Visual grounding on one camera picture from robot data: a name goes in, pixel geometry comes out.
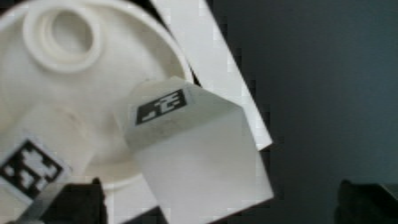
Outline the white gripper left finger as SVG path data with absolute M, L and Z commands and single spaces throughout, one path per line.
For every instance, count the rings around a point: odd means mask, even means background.
M 62 187 L 49 186 L 10 224 L 106 224 L 99 179 Z

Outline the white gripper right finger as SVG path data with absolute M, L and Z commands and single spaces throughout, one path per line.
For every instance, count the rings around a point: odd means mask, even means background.
M 341 181 L 336 224 L 398 224 L 398 184 Z

